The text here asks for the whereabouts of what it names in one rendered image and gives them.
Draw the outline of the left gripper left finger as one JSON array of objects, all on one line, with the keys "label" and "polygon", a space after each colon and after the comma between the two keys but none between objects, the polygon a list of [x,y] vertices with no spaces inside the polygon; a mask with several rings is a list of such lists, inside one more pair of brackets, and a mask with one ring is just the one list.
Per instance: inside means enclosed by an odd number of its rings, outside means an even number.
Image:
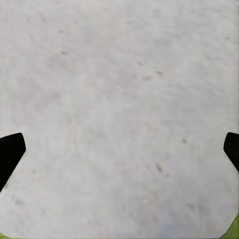
[{"label": "left gripper left finger", "polygon": [[26,152],[22,133],[0,138],[0,192]]}]

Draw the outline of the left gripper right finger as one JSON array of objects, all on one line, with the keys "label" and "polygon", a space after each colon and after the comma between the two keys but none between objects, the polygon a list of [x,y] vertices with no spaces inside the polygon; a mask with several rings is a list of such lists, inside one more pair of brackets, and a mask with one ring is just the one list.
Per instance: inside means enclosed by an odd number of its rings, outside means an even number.
[{"label": "left gripper right finger", "polygon": [[224,151],[239,172],[239,134],[227,133],[224,142]]}]

